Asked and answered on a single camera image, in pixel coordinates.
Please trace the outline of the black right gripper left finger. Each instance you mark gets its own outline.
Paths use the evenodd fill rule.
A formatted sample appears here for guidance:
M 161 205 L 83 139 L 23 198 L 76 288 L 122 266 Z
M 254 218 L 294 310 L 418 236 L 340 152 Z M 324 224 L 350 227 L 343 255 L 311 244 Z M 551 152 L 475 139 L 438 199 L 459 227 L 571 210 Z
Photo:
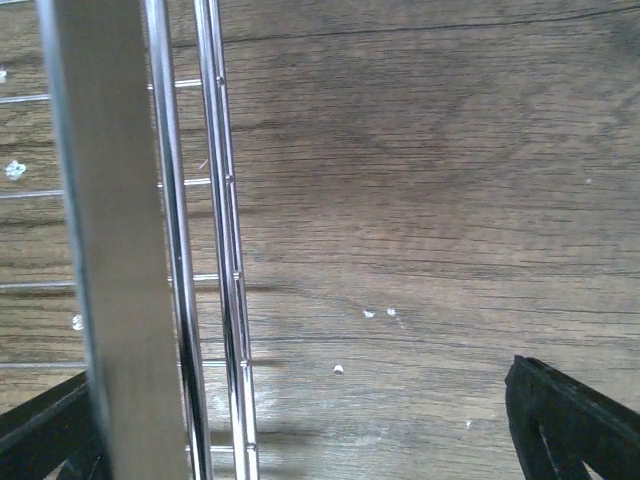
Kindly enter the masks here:
M 1 477 L 110 479 L 94 422 L 87 376 L 81 372 L 1 415 Z

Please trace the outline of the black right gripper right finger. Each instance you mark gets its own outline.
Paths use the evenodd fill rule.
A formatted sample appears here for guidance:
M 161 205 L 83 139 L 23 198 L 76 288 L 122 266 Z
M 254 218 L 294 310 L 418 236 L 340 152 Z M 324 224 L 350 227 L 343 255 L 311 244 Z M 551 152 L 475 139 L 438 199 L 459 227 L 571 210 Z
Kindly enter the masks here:
M 514 357 L 505 407 L 527 479 L 639 477 L 639 414 L 533 357 Z

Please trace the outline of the chrome wire dish rack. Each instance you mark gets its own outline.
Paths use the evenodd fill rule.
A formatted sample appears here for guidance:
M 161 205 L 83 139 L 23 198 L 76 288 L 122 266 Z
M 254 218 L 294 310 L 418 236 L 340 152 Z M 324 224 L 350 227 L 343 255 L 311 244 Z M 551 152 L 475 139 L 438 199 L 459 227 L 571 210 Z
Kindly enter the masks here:
M 94 422 L 110 479 L 209 479 L 168 8 L 41 1 Z

